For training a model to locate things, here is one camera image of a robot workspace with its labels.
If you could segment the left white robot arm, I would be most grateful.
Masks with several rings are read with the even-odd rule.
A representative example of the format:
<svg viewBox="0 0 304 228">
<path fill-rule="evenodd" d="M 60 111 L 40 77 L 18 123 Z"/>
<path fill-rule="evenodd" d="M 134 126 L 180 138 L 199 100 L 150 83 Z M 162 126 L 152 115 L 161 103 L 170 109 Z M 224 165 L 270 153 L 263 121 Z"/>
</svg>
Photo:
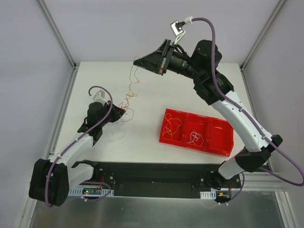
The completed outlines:
<svg viewBox="0 0 304 228">
<path fill-rule="evenodd" d="M 91 185 L 97 184 L 100 172 L 89 164 L 76 162 L 98 142 L 103 127 L 120 120 L 124 113 L 124 109 L 111 101 L 92 102 L 70 144 L 49 159 L 38 159 L 35 162 L 28 196 L 48 205 L 61 206 L 69 191 L 80 183 L 87 181 Z"/>
</svg>

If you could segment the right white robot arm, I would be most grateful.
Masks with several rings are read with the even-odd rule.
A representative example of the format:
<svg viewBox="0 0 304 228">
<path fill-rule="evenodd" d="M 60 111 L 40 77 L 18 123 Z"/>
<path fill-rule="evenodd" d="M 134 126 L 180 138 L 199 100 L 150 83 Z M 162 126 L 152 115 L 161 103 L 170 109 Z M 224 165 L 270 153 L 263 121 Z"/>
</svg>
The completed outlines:
<svg viewBox="0 0 304 228">
<path fill-rule="evenodd" d="M 239 135 L 244 143 L 240 153 L 224 161 L 204 178 L 208 187 L 219 190 L 228 185 L 235 175 L 257 171 L 274 151 L 271 143 L 279 146 L 283 139 L 263 129 L 247 112 L 233 85 L 223 74 L 216 71 L 216 77 L 212 77 L 211 48 L 210 40 L 201 40 L 192 55 L 188 56 L 180 45 L 166 39 L 156 51 L 135 60 L 133 64 L 159 75 L 172 71 L 192 79 L 197 95 L 217 110 Z"/>
</svg>

